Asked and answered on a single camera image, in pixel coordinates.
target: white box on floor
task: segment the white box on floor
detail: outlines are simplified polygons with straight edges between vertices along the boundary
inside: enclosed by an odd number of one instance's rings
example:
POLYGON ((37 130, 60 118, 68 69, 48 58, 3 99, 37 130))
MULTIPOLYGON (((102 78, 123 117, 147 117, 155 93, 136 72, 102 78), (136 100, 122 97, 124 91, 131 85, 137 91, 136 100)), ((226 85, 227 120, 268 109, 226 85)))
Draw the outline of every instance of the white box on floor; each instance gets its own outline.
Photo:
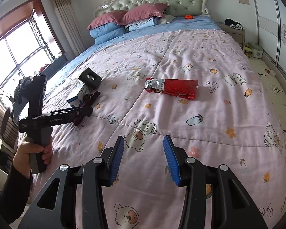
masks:
POLYGON ((253 42, 249 42, 249 47, 252 50, 252 54, 254 58, 261 59, 263 55, 263 49, 253 42))
POLYGON ((83 97, 90 94, 92 90, 86 84, 79 82, 73 91, 68 95, 67 102, 71 107, 78 107, 83 104, 83 97))

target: black sleeve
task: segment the black sleeve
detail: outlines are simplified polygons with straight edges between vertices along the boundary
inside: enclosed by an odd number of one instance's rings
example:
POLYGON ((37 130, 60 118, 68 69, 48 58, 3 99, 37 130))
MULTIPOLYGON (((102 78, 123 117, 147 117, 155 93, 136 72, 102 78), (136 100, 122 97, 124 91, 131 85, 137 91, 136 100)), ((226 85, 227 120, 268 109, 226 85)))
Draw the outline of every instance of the black sleeve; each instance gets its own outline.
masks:
POLYGON ((0 192, 0 215, 7 224, 13 223, 24 211, 30 194, 32 174, 27 179, 13 165, 0 192))

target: green item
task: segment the green item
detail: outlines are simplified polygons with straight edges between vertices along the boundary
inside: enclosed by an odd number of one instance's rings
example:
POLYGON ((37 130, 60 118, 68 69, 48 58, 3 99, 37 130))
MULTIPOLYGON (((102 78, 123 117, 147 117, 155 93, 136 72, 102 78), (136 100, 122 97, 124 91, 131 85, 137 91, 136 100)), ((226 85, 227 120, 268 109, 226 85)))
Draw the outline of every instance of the green item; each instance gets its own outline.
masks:
POLYGON ((245 46, 245 52, 252 53, 252 50, 249 47, 245 46))

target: wall socket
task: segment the wall socket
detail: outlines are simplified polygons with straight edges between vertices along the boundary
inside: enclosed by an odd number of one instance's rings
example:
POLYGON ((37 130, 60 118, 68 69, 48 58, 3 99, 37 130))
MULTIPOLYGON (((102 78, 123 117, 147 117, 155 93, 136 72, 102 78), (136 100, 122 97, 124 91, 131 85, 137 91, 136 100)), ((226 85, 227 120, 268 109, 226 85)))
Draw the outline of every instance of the wall socket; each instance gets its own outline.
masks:
POLYGON ((239 3, 250 5, 249 0, 239 0, 239 3))

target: bed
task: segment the bed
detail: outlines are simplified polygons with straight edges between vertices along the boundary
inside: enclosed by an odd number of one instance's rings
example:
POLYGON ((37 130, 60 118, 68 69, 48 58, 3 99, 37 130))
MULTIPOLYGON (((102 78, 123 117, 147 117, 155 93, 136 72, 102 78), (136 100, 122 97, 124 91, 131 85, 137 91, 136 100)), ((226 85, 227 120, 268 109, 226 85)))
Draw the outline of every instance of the bed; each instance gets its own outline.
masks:
MULTIPOLYGON (((54 127, 52 162, 34 176, 31 198, 58 166, 85 164, 121 135, 118 177, 103 188, 109 228, 178 228, 185 188, 175 186, 163 152, 170 134, 204 165, 228 165, 274 227, 286 196, 286 144, 258 75, 210 18, 206 0, 107 0, 95 15, 146 2, 167 3, 166 12, 177 18, 94 45, 48 81, 44 112, 69 107, 66 98, 87 67, 103 78, 92 116, 77 127, 54 127), (186 14, 195 19, 183 19, 186 14), (146 77, 198 80, 196 99, 148 93, 146 77)), ((212 192, 206 191, 210 228, 212 192)), ((76 198, 76 227, 82 228, 80 186, 76 198)))

